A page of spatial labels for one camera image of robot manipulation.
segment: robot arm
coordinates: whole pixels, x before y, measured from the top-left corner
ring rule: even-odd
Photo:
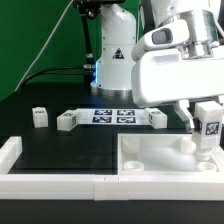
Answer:
[[[219,145],[224,112],[224,47],[219,46],[215,24],[221,0],[146,1],[142,5],[152,6],[156,29],[132,51],[134,102],[139,107],[174,104],[204,155]],[[140,10],[147,14],[147,9]],[[193,117],[189,102],[206,100],[213,101],[196,103]]]

